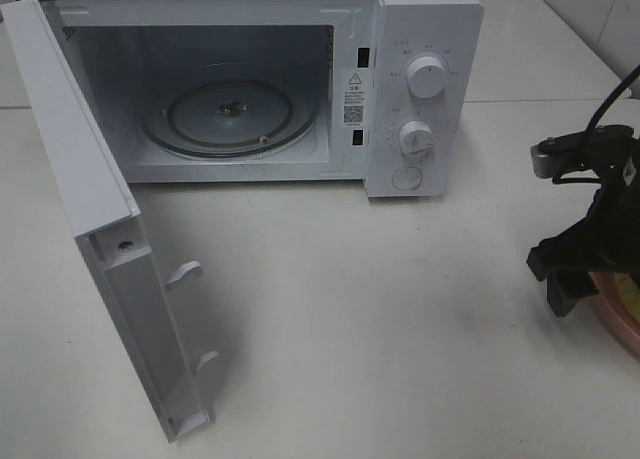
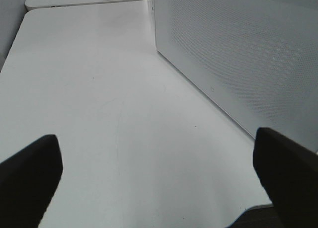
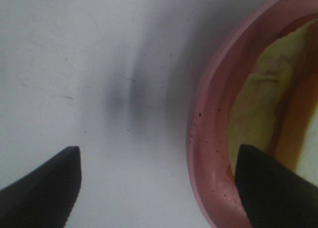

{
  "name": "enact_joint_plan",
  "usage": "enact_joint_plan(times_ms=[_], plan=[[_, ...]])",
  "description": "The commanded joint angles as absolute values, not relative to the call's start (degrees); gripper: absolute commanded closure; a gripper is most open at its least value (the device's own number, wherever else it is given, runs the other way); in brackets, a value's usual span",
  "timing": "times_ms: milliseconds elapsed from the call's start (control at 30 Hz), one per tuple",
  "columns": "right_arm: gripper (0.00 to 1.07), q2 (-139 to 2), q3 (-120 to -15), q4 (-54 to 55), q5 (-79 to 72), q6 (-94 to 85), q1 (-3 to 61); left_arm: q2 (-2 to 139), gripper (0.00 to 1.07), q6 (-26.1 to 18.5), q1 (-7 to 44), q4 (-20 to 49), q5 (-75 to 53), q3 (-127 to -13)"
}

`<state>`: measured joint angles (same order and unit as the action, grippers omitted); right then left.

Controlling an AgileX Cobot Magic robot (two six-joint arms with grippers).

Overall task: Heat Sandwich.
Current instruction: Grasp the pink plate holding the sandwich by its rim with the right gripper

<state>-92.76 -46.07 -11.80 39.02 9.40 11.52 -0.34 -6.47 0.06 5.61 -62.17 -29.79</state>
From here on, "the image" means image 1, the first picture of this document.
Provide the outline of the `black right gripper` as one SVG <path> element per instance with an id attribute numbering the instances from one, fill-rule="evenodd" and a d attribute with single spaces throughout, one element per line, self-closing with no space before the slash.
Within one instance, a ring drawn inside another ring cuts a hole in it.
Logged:
<path id="1" fill-rule="evenodd" d="M 532 247 L 526 264 L 546 280 L 547 302 L 566 317 L 584 298 L 598 294 L 590 272 L 639 275 L 639 144 L 602 178 L 585 217 L 549 241 Z"/>

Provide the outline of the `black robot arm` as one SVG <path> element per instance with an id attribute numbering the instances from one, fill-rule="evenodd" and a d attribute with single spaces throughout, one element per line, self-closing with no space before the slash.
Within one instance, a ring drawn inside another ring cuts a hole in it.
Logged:
<path id="1" fill-rule="evenodd" d="M 639 274 L 639 141 L 618 135 L 597 140 L 569 163 L 571 172 L 592 170 L 600 186 L 586 216 L 557 236 L 542 240 L 527 257 L 536 279 L 547 284 L 547 302 L 564 317 L 598 288 L 592 272 Z"/>

